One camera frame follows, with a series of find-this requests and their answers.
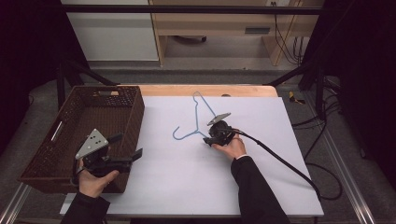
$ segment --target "suit jacket sleeve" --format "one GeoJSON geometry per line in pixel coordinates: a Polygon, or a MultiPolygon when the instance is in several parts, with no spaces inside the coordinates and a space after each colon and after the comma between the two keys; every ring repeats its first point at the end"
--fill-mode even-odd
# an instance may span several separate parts
{"type": "Polygon", "coordinates": [[[101,224],[109,206],[110,203],[101,197],[95,199],[78,193],[61,224],[101,224]]]}
{"type": "Polygon", "coordinates": [[[243,223],[290,223],[253,159],[246,156],[233,160],[231,172],[239,186],[239,207],[243,223]]]}

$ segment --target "shirt cuff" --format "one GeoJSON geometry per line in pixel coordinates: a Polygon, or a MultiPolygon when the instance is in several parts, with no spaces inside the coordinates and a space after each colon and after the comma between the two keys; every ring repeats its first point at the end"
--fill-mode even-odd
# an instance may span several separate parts
{"type": "Polygon", "coordinates": [[[244,155],[242,155],[242,156],[239,156],[238,158],[235,158],[236,160],[239,160],[239,159],[241,159],[242,157],[246,157],[248,154],[244,154],[244,155]]]}

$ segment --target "brown wicker basket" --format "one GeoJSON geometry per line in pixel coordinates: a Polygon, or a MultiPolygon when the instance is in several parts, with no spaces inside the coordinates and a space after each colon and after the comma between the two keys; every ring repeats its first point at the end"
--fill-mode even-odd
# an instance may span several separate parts
{"type": "MultiPolygon", "coordinates": [[[[40,148],[19,180],[44,193],[77,192],[70,184],[78,147],[93,129],[104,137],[123,133],[111,145],[111,157],[132,157],[145,105],[138,86],[75,87],[62,106],[40,148]]],[[[120,174],[104,190],[123,193],[129,174],[120,174]]]]}

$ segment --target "white table surface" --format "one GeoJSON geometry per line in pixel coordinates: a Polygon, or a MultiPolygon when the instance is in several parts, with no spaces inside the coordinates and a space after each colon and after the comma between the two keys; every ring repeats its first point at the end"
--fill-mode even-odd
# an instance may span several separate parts
{"type": "MultiPolygon", "coordinates": [[[[199,129],[213,119],[201,98],[199,129]]],[[[208,97],[216,114],[231,112],[225,121],[262,141],[305,175],[304,165],[283,101],[279,97],[208,97]]],[[[232,217],[240,215],[238,187],[230,171],[231,161],[204,143],[200,134],[177,141],[194,131],[195,102],[191,96],[146,96],[145,115],[137,148],[143,157],[135,161],[123,194],[103,194],[111,202],[108,214],[124,217],[232,217]]],[[[253,141],[244,139],[247,154],[258,165],[285,213],[290,217],[323,216],[311,186],[253,141]]],[[[68,194],[64,214],[75,194],[68,194]]]]}

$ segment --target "blue wire hanger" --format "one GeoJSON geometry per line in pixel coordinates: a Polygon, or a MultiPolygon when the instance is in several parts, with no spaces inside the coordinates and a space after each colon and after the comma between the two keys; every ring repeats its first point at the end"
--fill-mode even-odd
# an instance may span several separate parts
{"type": "Polygon", "coordinates": [[[188,136],[191,136],[191,135],[193,135],[193,134],[196,134],[196,133],[200,133],[203,137],[207,137],[206,135],[204,135],[202,132],[199,131],[199,127],[198,127],[198,101],[195,100],[195,95],[196,95],[197,93],[201,96],[202,100],[205,102],[205,104],[207,105],[207,108],[209,108],[210,112],[212,112],[213,117],[216,116],[215,112],[213,112],[212,108],[211,108],[210,105],[207,103],[207,101],[205,100],[204,96],[203,96],[200,92],[196,91],[196,92],[192,95],[192,100],[195,102],[195,125],[196,125],[196,129],[195,129],[195,131],[193,131],[193,132],[191,132],[191,133],[188,133],[188,134],[186,134],[186,135],[184,135],[184,136],[182,136],[182,137],[176,137],[176,136],[175,136],[175,133],[176,133],[177,130],[180,128],[180,126],[177,126],[177,128],[173,131],[173,137],[174,137],[176,140],[182,140],[182,139],[184,139],[184,138],[186,138],[186,137],[188,137],[188,136]]]}

